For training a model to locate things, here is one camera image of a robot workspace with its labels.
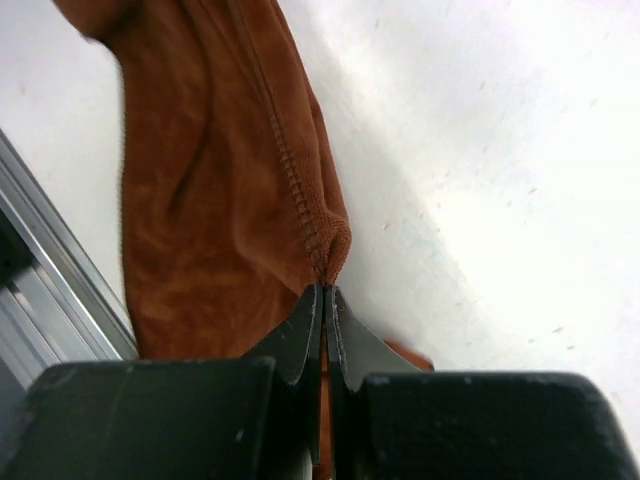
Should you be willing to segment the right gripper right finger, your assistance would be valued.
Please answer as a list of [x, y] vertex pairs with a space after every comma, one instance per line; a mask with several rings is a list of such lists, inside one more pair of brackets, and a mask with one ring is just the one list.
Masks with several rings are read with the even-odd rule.
[[337, 479], [635, 479], [606, 398], [563, 372], [422, 371], [325, 292]]

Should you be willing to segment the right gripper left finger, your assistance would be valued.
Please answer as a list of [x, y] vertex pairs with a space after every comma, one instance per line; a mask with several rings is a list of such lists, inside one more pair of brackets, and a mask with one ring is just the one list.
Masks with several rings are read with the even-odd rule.
[[1, 443], [5, 479], [307, 479], [319, 459], [323, 291], [237, 359], [59, 364]]

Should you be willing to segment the brown towel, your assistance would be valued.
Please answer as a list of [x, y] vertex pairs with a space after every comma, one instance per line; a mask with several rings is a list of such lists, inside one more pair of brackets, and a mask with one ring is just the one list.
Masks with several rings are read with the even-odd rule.
[[337, 479], [325, 292], [337, 288], [351, 230], [322, 111], [279, 4], [58, 9], [121, 69], [121, 255], [135, 361], [240, 358], [320, 285], [310, 477]]

